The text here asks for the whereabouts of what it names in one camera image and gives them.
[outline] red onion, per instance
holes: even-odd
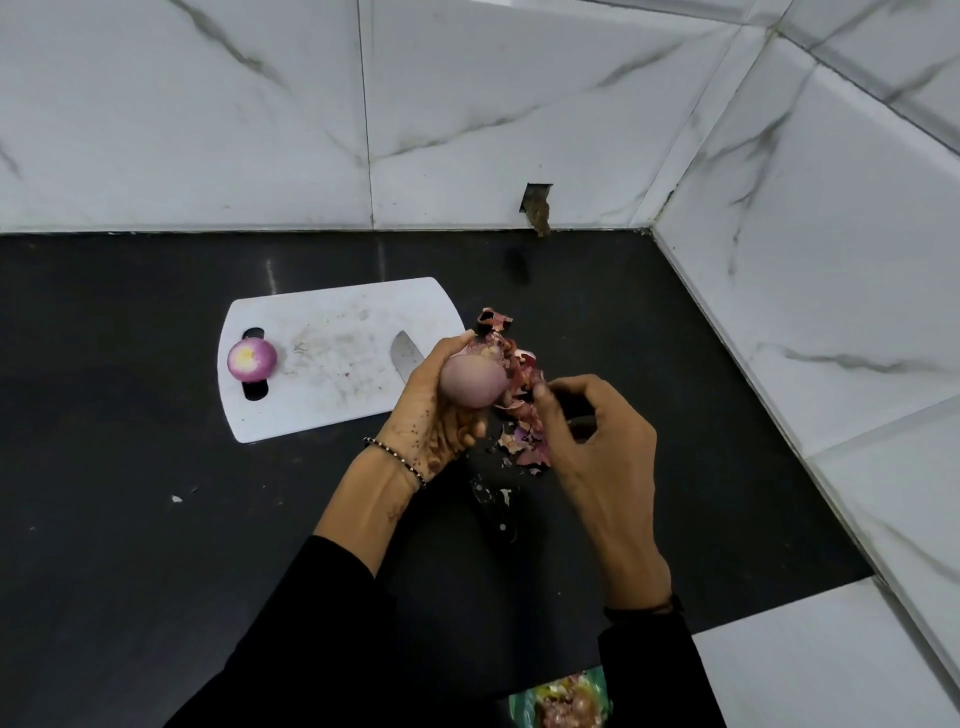
[[[447,359],[440,371],[440,391],[468,409],[493,404],[509,379],[500,364],[478,354],[456,354]]]
[[[262,381],[274,372],[276,349],[269,341],[250,336],[227,354],[227,369],[240,381]]]

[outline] white cutting board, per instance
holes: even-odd
[[[248,328],[262,328],[277,353],[270,391],[258,401],[248,400],[227,371],[227,353]],[[394,337],[406,331],[426,356],[440,339],[463,330],[457,309],[434,279],[234,301],[217,350],[227,422],[239,442],[252,443],[389,412],[403,390],[390,360]]]

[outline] onion scrap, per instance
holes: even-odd
[[[516,341],[504,333],[513,319],[484,308],[477,318],[477,338],[467,346],[467,353],[480,354],[496,361],[506,370],[510,383],[494,406],[512,417],[514,425],[504,425],[496,443],[516,456],[518,465],[550,465],[550,447],[543,432],[543,422],[533,401],[534,386],[543,382],[543,371],[537,357],[519,349]]]

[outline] wall tile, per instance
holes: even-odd
[[[10,0],[0,230],[369,228],[356,3]]]
[[[796,0],[786,34],[960,151],[960,3]]]
[[[791,0],[756,0],[743,16],[745,22],[751,25],[770,27],[780,22],[783,14],[790,7]]]
[[[955,728],[955,687],[908,629],[865,579],[693,639],[729,726]]]
[[[771,26],[786,12],[790,0],[609,0],[612,5],[673,12],[692,17]]]
[[[574,0],[361,0],[375,225],[627,227],[737,27]]]
[[[644,194],[630,223],[632,228],[646,228],[654,222],[686,168],[707,140],[713,125],[727,107],[737,87],[756,61],[765,40],[766,34],[759,28],[744,26],[737,31],[730,50],[707,84],[697,106],[684,122],[684,127],[670,147],[666,160]]]
[[[960,400],[817,455],[860,542],[960,679]]]
[[[960,160],[785,39],[657,231],[804,455],[960,392]]]

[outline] black bracelet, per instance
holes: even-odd
[[[400,461],[400,465],[406,468],[408,471],[414,474],[414,478],[417,479],[417,490],[426,488],[426,480],[423,479],[423,476],[420,474],[416,468],[414,468],[410,463],[406,461],[406,458],[403,457],[399,452],[391,448],[389,445],[384,445],[379,440],[374,439],[373,437],[365,437],[363,439],[364,445],[376,445],[378,448],[389,452],[393,457]]]

